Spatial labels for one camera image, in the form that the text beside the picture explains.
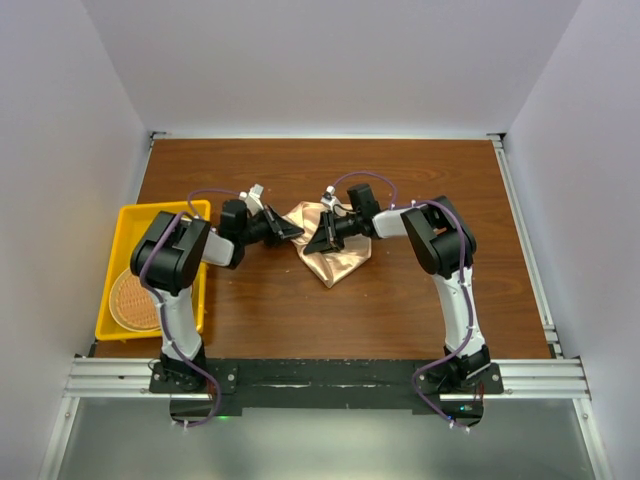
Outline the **peach cloth napkin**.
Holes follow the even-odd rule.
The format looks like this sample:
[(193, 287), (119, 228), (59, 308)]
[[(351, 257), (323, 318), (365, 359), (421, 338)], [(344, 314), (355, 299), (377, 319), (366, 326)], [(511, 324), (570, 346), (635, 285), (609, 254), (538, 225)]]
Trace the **peach cloth napkin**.
[(325, 287), (332, 288), (369, 260), (372, 253), (372, 241), (370, 238), (357, 235), (347, 238), (345, 248), (339, 252), (306, 255), (304, 248), (315, 233), (320, 222), (320, 215), (325, 210), (322, 203), (302, 201), (285, 214), (284, 218), (304, 230), (301, 236), (291, 241), (299, 259), (319, 278)]

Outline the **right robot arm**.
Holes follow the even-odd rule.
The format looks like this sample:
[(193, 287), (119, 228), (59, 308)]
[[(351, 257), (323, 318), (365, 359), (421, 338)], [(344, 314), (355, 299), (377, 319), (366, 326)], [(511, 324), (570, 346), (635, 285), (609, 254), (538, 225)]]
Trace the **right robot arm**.
[(383, 210), (366, 183), (350, 187), (347, 195), (350, 207), (344, 208), (335, 188), (326, 189), (321, 199), (325, 210), (303, 253), (337, 253), (346, 248), (348, 238), (358, 235), (407, 237), (421, 268), (436, 285), (445, 322), (445, 357), (430, 369), (452, 390), (469, 392), (491, 363), (473, 298), (477, 243), (471, 229), (445, 196)]

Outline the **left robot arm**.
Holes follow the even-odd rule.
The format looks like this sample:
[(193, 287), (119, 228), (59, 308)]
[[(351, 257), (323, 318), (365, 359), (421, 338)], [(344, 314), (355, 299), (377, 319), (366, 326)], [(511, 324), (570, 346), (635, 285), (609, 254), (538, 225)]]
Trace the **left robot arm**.
[(223, 204), (217, 226), (184, 212), (156, 215), (131, 255), (130, 271), (147, 290), (157, 313), (162, 380), (185, 392), (214, 384), (191, 299), (200, 264), (234, 269), (247, 246), (262, 242), (275, 247), (303, 233), (270, 206), (250, 206), (242, 199)]

